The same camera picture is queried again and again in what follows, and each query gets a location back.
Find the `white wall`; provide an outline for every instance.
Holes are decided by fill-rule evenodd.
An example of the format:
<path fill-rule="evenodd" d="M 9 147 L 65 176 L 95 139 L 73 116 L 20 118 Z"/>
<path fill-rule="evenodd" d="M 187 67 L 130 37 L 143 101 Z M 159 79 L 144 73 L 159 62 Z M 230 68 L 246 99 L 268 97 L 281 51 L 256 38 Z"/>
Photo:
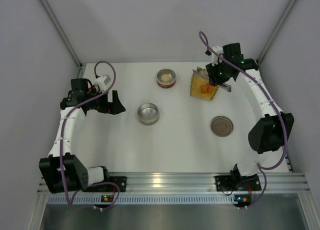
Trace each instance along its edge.
<path fill-rule="evenodd" d="M 299 0 L 261 65 L 268 90 L 295 123 L 289 153 L 320 209 L 320 5 Z"/>
<path fill-rule="evenodd" d="M 22 230 L 77 68 L 37 0 L 0 0 L 0 225 Z"/>
<path fill-rule="evenodd" d="M 288 0 L 48 0 L 83 62 L 207 60 L 240 42 L 258 58 Z"/>

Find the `white arm segment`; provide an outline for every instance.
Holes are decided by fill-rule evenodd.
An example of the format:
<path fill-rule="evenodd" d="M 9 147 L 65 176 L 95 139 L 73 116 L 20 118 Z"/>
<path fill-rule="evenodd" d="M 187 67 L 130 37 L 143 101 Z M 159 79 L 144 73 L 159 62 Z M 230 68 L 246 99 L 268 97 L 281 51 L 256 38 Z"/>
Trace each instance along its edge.
<path fill-rule="evenodd" d="M 249 69 L 246 71 L 246 73 L 248 73 L 253 78 L 255 78 L 270 96 L 268 90 L 266 89 L 265 84 L 261 79 L 261 75 L 259 71 L 256 71 L 255 69 Z M 253 83 L 252 80 L 250 80 L 248 77 L 246 77 L 242 73 L 239 73 L 239 76 L 236 79 L 236 82 L 244 91 L 245 96 L 249 100 L 256 122 L 259 121 L 260 118 L 264 118 L 266 114 L 269 114 L 270 116 L 276 115 L 274 109 L 271 107 L 269 101 L 267 100 L 265 95 L 262 93 L 260 88 L 257 86 L 257 84 Z M 275 106 L 279 110 L 279 112 L 282 111 L 276 104 Z M 241 161 L 237 164 L 237 167 L 241 176 L 251 176 L 256 174 L 258 172 L 257 163 L 260 163 L 261 165 L 263 165 L 263 162 L 265 161 L 265 159 L 270 157 L 270 155 L 272 154 L 273 154 L 272 151 L 265 152 L 263 154 L 258 154 L 256 151 L 252 150 L 251 148 L 248 149 L 247 152 L 244 154 L 243 159 L 241 159 Z"/>
<path fill-rule="evenodd" d="M 61 128 L 66 115 L 72 110 L 73 107 L 68 107 L 64 110 L 60 111 L 60 125 L 58 129 L 58 133 L 56 134 L 56 138 L 53 144 L 52 149 L 50 150 L 49 155 L 53 157 L 60 156 L 60 140 L 61 138 Z M 63 135 L 63 156 L 66 153 L 76 154 L 78 148 L 78 138 L 81 129 L 81 124 L 85 120 L 85 113 L 81 108 L 74 110 L 71 115 L 67 118 L 64 127 L 64 135 Z M 86 168 L 88 172 L 88 186 L 93 183 L 98 183 L 104 180 L 104 170 L 102 167 L 94 167 L 94 168 Z"/>
<path fill-rule="evenodd" d="M 60 140 L 61 138 L 61 128 L 62 123 L 66 118 L 66 115 L 72 110 L 73 107 L 68 107 L 62 109 L 60 111 L 60 125 L 58 129 L 58 133 L 56 134 L 56 138 L 53 144 L 52 149 L 50 150 L 49 155 L 53 157 L 60 156 Z M 82 122 L 85 120 L 85 113 L 81 108 L 74 110 L 71 115 L 67 118 L 65 127 L 64 127 L 64 135 L 63 135 L 63 155 L 66 153 L 75 154 L 77 150 L 77 142 L 79 138 L 79 131 Z"/>

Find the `small round container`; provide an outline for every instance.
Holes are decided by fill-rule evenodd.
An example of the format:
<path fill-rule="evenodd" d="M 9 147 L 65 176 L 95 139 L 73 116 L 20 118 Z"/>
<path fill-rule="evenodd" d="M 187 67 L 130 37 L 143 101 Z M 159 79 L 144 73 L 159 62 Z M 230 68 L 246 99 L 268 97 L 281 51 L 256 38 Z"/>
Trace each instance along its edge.
<path fill-rule="evenodd" d="M 217 116 L 210 123 L 212 132 L 219 137 L 229 136 L 234 130 L 234 124 L 225 116 Z"/>
<path fill-rule="evenodd" d="M 162 88 L 171 88 L 176 83 L 176 73 L 171 69 L 162 69 L 156 75 L 156 82 Z"/>
<path fill-rule="evenodd" d="M 152 103 L 143 104 L 138 109 L 138 118 L 145 125 L 154 124 L 159 119 L 159 110 Z"/>

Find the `metal lid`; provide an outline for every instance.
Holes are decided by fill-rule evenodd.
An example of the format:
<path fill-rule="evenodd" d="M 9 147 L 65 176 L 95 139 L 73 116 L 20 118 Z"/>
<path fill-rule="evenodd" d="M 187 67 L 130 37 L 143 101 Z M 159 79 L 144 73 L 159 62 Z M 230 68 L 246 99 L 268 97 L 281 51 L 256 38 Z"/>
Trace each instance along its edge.
<path fill-rule="evenodd" d="M 212 119 L 210 127 L 215 135 L 219 137 L 226 137 L 232 133 L 234 124 L 225 116 L 217 116 Z"/>

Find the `food item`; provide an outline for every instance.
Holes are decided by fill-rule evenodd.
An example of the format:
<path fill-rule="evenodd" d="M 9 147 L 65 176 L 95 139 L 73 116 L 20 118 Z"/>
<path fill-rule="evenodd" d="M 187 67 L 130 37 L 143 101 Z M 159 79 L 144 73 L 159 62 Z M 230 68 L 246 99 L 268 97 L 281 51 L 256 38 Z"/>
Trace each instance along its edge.
<path fill-rule="evenodd" d="M 161 79 L 162 82 L 165 82 L 165 83 L 168 83 L 168 82 L 171 81 L 171 77 L 170 77 L 169 74 L 163 74 L 163 75 L 161 75 L 160 79 Z"/>
<path fill-rule="evenodd" d="M 214 87 L 212 85 L 208 85 L 208 93 L 212 93 L 214 91 Z"/>
<path fill-rule="evenodd" d="M 201 91 L 203 93 L 212 93 L 214 91 L 214 87 L 209 83 L 201 85 Z"/>
<path fill-rule="evenodd" d="M 204 93 L 207 93 L 208 86 L 206 84 L 201 85 L 201 91 L 204 92 Z"/>

